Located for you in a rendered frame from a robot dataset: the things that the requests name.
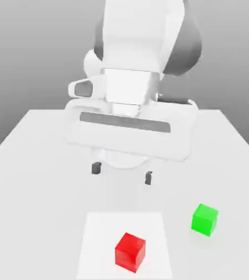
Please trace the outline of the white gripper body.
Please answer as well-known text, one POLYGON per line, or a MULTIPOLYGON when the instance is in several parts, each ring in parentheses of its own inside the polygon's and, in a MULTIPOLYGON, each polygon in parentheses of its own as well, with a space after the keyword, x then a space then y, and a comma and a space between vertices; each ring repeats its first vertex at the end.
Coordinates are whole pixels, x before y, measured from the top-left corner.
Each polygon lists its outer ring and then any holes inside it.
POLYGON ((105 162, 188 158, 198 116, 198 107, 192 100, 186 104, 150 101, 140 107, 136 117, 118 116, 114 109, 102 100, 71 100, 65 107, 67 142, 105 150, 105 162))

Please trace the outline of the small green cube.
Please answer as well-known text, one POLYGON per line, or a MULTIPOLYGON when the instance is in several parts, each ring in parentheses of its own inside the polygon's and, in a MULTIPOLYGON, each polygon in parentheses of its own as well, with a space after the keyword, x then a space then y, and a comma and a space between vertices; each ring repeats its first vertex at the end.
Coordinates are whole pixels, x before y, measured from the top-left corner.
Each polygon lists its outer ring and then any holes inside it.
POLYGON ((210 237, 216 227, 218 214, 218 210, 201 203, 193 213, 191 229, 210 237))

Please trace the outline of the small red cube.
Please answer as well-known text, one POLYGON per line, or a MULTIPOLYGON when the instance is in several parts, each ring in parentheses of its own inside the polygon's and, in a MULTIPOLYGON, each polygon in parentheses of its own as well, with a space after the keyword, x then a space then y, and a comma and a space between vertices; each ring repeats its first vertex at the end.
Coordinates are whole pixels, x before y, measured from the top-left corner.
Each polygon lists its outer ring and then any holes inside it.
POLYGON ((115 264, 136 273, 146 255, 146 241, 125 233, 115 247, 115 264))

